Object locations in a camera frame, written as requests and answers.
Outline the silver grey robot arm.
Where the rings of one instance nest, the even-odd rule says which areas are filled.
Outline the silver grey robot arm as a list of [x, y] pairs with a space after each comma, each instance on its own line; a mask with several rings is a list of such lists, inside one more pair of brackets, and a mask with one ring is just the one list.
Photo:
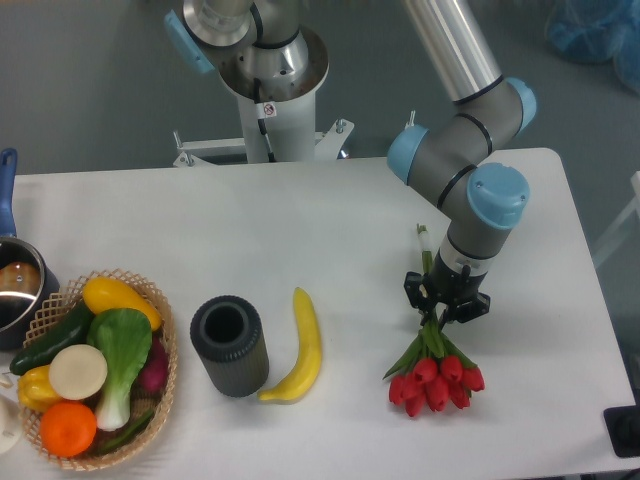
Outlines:
[[[480, 290], [529, 199], [525, 177], [490, 161], [534, 118], [536, 99], [501, 73], [464, 1], [403, 5], [456, 107], [441, 129], [408, 124], [387, 153], [389, 169], [450, 221], [425, 274], [408, 273], [411, 305], [441, 322], [489, 311]], [[315, 160], [315, 95], [328, 73], [320, 37], [295, 1], [183, 1], [164, 27], [194, 70], [217, 72], [234, 94], [251, 163]]]

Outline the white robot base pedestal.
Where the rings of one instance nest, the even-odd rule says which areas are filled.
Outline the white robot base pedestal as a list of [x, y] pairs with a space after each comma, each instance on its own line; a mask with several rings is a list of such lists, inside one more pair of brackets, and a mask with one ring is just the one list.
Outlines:
[[329, 161], [349, 157], [349, 137], [356, 124], [337, 118], [316, 129], [316, 92], [286, 101], [253, 100], [235, 92], [242, 135], [238, 138], [182, 141], [174, 132], [175, 167], [206, 166], [244, 160], [267, 162]]

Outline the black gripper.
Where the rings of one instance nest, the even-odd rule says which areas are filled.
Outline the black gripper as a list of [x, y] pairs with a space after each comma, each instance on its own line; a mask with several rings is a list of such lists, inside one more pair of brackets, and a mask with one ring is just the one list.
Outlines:
[[[479, 292], [485, 277], [486, 273], [476, 275], [473, 270], [452, 270], [437, 253], [429, 273], [406, 273], [403, 288], [410, 305], [422, 315], [421, 325], [467, 323], [489, 312], [491, 297]], [[436, 313], [439, 303], [447, 305], [441, 318]]]

